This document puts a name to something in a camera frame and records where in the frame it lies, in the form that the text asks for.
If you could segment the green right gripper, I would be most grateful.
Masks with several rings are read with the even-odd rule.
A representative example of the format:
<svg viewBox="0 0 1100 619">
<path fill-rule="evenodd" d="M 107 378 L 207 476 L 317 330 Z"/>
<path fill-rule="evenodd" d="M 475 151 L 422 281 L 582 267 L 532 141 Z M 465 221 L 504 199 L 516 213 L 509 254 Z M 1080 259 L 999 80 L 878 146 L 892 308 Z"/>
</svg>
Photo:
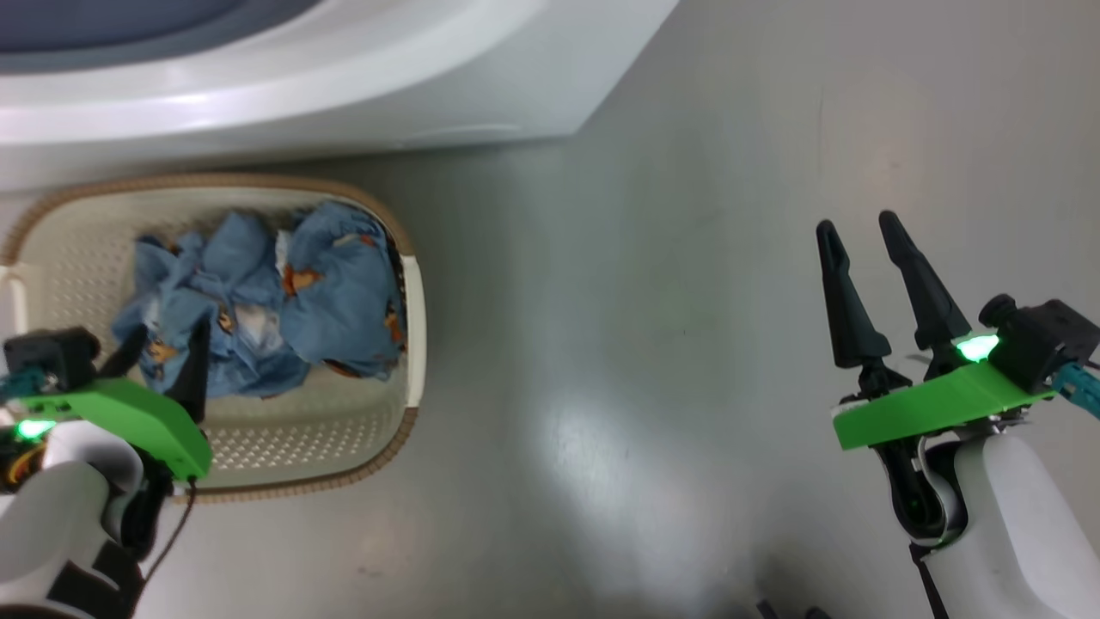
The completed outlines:
<svg viewBox="0 0 1100 619">
<path fill-rule="evenodd" d="M 902 274 L 915 318 L 920 350 L 949 345 L 971 333 L 971 327 L 931 263 L 916 247 L 894 211 L 881 211 L 877 223 L 889 259 Z M 850 258 L 835 224 L 822 220 L 815 228 L 828 329 L 834 362 L 853 369 L 880 362 L 891 353 L 850 279 Z M 956 342 L 955 352 L 967 362 L 963 368 L 927 383 L 889 393 L 873 401 L 840 404 L 832 424 L 842 450 L 872 447 L 891 440 L 934 435 L 974 420 L 1002 416 L 1050 399 L 1052 390 L 1028 393 L 990 364 L 999 338 L 974 334 Z"/>
</svg>

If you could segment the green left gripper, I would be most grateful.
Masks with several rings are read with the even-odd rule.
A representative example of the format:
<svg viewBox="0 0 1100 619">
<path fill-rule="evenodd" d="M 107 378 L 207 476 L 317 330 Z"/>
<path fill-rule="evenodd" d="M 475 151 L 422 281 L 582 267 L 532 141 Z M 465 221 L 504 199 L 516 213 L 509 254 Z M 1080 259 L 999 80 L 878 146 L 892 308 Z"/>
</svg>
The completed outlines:
<svg viewBox="0 0 1100 619">
<path fill-rule="evenodd" d="M 201 480 L 213 454 L 204 431 L 210 357 L 210 321 L 193 328 L 187 355 L 166 395 L 127 379 L 141 360 L 148 328 L 138 324 L 98 371 L 99 380 L 72 393 L 21 395 L 15 401 L 32 419 L 86 420 L 172 469 L 176 480 Z"/>
</svg>

